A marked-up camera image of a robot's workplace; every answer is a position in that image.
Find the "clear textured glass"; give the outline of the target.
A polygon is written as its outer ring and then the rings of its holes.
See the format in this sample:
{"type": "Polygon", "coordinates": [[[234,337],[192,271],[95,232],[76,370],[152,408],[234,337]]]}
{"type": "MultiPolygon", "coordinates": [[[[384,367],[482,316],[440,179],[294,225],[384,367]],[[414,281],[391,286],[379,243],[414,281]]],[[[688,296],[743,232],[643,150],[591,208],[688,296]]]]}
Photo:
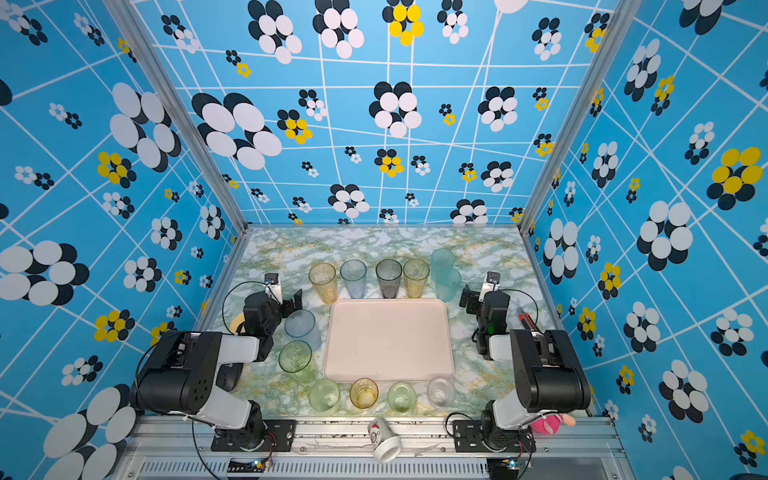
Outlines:
{"type": "Polygon", "coordinates": [[[456,389],[449,378],[435,377],[427,387],[428,400],[435,408],[451,406],[456,398],[456,389]]]}

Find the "pale green textured glass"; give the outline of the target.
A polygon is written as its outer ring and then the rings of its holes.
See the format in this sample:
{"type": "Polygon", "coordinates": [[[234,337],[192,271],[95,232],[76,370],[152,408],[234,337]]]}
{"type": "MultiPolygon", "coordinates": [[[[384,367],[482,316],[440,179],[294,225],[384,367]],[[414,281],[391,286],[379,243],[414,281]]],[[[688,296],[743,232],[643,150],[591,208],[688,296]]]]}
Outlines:
{"type": "Polygon", "coordinates": [[[315,382],[309,392],[310,407],[320,415],[332,415],[339,408],[341,392],[339,385],[328,378],[315,382]]]}

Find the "light green textured glass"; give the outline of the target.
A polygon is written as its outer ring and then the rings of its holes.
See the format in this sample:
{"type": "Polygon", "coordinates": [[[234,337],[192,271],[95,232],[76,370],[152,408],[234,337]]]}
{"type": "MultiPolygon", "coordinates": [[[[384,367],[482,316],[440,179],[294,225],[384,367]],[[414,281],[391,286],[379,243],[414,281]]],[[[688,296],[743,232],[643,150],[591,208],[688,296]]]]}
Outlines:
{"type": "Polygon", "coordinates": [[[398,414],[410,412],[417,404],[417,394],[408,382],[394,383],[388,390],[387,402],[391,410],[398,414]]]}

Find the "short amber glass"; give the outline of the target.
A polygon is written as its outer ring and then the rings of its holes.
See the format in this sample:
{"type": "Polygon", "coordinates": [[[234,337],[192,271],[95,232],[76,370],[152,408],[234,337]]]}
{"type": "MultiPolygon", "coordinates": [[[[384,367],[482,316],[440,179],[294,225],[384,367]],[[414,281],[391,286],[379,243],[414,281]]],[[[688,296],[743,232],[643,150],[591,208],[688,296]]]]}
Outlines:
{"type": "Polygon", "coordinates": [[[349,398],[354,407],[360,410],[369,409],[378,401],[379,387],[370,378],[359,378],[352,383],[349,398]]]}

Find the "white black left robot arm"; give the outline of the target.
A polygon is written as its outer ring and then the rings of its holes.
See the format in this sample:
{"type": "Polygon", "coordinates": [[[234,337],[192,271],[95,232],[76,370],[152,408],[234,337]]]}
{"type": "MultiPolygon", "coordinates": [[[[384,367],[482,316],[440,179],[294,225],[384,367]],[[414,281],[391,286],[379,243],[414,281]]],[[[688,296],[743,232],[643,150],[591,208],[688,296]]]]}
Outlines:
{"type": "Polygon", "coordinates": [[[243,368],[266,360],[282,319],[302,309],[302,292],[278,303],[249,295],[234,334],[168,331],[140,360],[131,388],[134,408],[183,415],[212,427],[215,452],[288,452],[296,422],[266,420],[261,406],[232,394],[243,368]]]}

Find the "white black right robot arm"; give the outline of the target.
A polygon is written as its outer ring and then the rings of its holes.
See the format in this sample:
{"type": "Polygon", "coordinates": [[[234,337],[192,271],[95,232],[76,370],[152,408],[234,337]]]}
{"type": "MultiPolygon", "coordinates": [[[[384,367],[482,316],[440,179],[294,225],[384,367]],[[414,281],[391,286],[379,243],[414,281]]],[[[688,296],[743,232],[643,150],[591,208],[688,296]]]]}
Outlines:
{"type": "Polygon", "coordinates": [[[519,441],[529,452],[527,434],[553,436],[573,426],[571,413],[590,404],[590,386],[565,331],[542,331],[525,314],[522,327],[509,329],[511,298],[507,289],[472,291],[465,287],[459,305],[476,317],[473,342],[478,353],[513,368],[515,388],[487,403],[481,416],[483,442],[502,452],[519,441]]]}

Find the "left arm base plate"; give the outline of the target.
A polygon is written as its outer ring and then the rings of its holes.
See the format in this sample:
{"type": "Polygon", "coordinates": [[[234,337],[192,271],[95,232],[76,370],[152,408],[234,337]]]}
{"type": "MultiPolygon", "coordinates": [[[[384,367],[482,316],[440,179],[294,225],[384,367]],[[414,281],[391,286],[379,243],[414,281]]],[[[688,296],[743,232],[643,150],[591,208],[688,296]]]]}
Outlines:
{"type": "Polygon", "coordinates": [[[295,420],[266,420],[239,430],[214,431],[213,452],[289,452],[295,438],[295,420]]]}

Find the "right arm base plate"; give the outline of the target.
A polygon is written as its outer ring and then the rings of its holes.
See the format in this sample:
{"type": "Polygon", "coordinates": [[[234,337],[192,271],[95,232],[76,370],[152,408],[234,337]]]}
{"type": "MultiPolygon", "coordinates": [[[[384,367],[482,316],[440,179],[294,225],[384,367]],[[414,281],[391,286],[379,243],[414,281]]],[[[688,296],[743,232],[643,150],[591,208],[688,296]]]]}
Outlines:
{"type": "Polygon", "coordinates": [[[453,437],[458,453],[498,453],[527,455],[536,451],[529,430],[501,430],[480,420],[452,419],[447,432],[453,437]]]}

